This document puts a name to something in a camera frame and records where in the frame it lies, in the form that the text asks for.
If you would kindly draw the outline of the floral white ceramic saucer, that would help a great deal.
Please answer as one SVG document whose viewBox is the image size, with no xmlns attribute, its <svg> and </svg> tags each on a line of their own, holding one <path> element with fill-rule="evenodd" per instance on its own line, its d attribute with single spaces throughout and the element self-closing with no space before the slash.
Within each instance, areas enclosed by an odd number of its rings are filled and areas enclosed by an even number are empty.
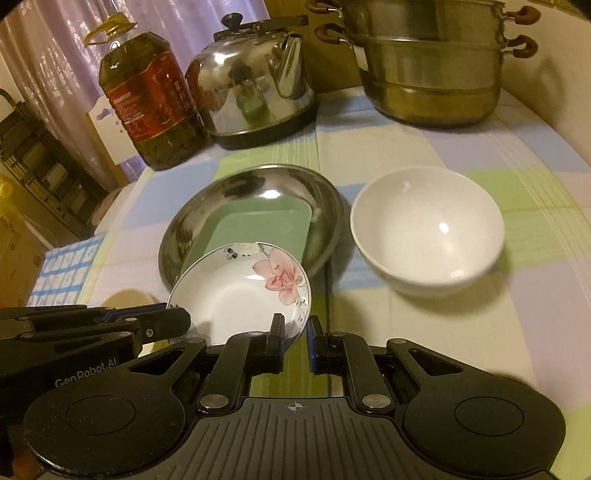
<svg viewBox="0 0 591 480">
<path fill-rule="evenodd" d="M 279 246 L 232 243 L 193 263 L 171 290 L 167 306 L 190 314 L 186 338 L 222 345 L 232 335 L 267 332 L 273 316 L 284 319 L 290 349 L 311 314 L 311 284 L 301 264 Z"/>
</svg>

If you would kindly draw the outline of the green square plastic plate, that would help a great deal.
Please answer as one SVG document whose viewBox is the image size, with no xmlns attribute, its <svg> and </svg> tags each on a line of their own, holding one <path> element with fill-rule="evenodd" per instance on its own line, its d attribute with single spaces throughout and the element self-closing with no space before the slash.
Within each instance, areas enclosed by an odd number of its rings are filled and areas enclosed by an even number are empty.
<svg viewBox="0 0 591 480">
<path fill-rule="evenodd" d="M 180 273 L 210 251 L 231 243 L 270 243 L 301 261 L 310 224 L 311 206 L 297 197 L 233 200 L 205 220 Z"/>
</svg>

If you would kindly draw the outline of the white ceramic bowl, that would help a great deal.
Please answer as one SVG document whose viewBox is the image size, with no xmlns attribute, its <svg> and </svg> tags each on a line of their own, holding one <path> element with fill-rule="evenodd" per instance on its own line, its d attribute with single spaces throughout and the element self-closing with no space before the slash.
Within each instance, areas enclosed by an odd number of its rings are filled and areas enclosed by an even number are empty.
<svg viewBox="0 0 591 480">
<path fill-rule="evenodd" d="M 374 179 L 356 195 L 349 226 L 370 269 L 414 297 L 464 290 L 493 268 L 505 244 L 491 195 L 438 167 L 404 167 Z"/>
</svg>

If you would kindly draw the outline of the round stainless steel plate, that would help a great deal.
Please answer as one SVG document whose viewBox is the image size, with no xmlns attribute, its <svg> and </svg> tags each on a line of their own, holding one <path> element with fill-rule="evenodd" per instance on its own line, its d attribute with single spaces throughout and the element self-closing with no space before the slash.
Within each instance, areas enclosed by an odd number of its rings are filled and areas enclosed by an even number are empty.
<svg viewBox="0 0 591 480">
<path fill-rule="evenodd" d="M 158 252 L 170 290 L 197 259 L 230 243 L 264 242 L 293 255 L 309 276 L 322 270 L 345 226 L 341 195 L 324 176 L 262 165 L 214 181 L 174 215 Z"/>
</svg>

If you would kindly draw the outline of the blue white checkered cloth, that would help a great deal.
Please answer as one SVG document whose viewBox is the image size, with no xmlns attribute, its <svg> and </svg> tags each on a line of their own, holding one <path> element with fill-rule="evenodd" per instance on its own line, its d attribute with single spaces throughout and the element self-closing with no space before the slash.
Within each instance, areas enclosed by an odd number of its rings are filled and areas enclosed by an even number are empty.
<svg viewBox="0 0 591 480">
<path fill-rule="evenodd" d="M 102 234 L 47 252 L 27 307 L 75 304 L 104 238 Z"/>
</svg>

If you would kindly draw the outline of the black folding rack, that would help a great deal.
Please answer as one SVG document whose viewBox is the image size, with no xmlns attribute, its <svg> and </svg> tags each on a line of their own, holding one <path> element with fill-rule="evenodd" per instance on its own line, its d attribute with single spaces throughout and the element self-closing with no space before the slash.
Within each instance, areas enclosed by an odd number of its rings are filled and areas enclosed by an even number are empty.
<svg viewBox="0 0 591 480">
<path fill-rule="evenodd" d="M 93 235 L 92 215 L 107 191 L 70 155 L 24 102 L 1 92 L 12 108 L 1 121 L 1 162 L 10 174 L 79 239 Z"/>
</svg>

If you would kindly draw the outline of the checkered tablecloth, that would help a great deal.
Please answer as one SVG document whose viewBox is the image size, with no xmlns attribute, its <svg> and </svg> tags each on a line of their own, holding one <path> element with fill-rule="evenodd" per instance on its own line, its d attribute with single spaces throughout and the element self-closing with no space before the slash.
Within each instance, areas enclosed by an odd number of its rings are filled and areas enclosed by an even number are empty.
<svg viewBox="0 0 591 480">
<path fill-rule="evenodd" d="M 438 132 L 345 90 L 304 147 L 142 175 L 108 243 L 192 327 L 33 402 L 45 477 L 588 478 L 589 166 L 509 95 Z"/>
</svg>

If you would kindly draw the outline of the white wooden chair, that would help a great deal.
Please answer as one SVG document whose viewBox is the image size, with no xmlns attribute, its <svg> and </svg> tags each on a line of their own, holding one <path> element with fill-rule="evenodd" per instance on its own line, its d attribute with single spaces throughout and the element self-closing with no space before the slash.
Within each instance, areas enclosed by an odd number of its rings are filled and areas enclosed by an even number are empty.
<svg viewBox="0 0 591 480">
<path fill-rule="evenodd" d="M 144 164 L 106 96 L 100 96 L 88 117 L 112 163 L 129 182 L 136 181 Z"/>
</svg>

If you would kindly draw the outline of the stainless steel kettle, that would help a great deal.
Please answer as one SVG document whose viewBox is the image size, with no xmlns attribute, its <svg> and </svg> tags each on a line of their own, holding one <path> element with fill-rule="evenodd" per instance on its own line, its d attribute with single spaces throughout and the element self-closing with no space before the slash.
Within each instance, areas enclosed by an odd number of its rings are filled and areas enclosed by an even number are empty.
<svg viewBox="0 0 591 480">
<path fill-rule="evenodd" d="M 221 18 L 224 30 L 185 73 L 204 129 L 226 150 L 263 146 L 307 127 L 318 109 L 305 73 L 305 15 L 244 23 Z"/>
</svg>

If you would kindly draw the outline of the cooking oil bottle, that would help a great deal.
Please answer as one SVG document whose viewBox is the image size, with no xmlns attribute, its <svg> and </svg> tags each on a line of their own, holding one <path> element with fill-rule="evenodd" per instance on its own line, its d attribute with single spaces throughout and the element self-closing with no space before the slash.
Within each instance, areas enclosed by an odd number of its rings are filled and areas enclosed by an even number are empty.
<svg viewBox="0 0 591 480">
<path fill-rule="evenodd" d="M 98 83 L 139 156 L 154 171 L 176 167 L 205 144 L 191 94 L 168 41 L 116 12 L 84 45 L 106 45 Z"/>
</svg>

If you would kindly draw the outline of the stainless steel steamer pot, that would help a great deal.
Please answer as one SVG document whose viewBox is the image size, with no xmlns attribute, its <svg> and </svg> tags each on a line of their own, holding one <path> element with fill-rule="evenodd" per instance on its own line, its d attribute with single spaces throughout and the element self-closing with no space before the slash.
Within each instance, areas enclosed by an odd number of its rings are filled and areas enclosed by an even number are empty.
<svg viewBox="0 0 591 480">
<path fill-rule="evenodd" d="M 308 11 L 341 23 L 315 28 L 318 40 L 353 49 L 363 90 L 377 111 L 415 126 L 477 124 L 496 109 L 506 55 L 527 59 L 531 37 L 505 36 L 508 20 L 533 25 L 541 13 L 502 1 L 308 1 Z"/>
</svg>

